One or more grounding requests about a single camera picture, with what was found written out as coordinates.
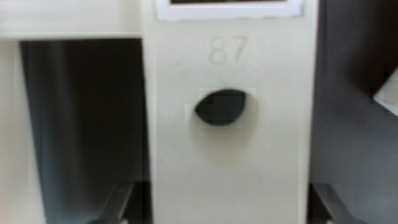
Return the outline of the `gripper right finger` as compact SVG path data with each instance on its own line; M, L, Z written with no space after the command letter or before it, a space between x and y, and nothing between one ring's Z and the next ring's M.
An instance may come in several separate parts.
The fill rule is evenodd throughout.
M332 189L325 183L309 185L307 224L362 224Z

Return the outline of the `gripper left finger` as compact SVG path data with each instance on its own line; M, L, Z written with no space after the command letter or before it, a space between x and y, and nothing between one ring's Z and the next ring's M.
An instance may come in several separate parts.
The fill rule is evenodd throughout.
M122 182L112 189L99 217L89 224L144 224L144 216L144 183Z

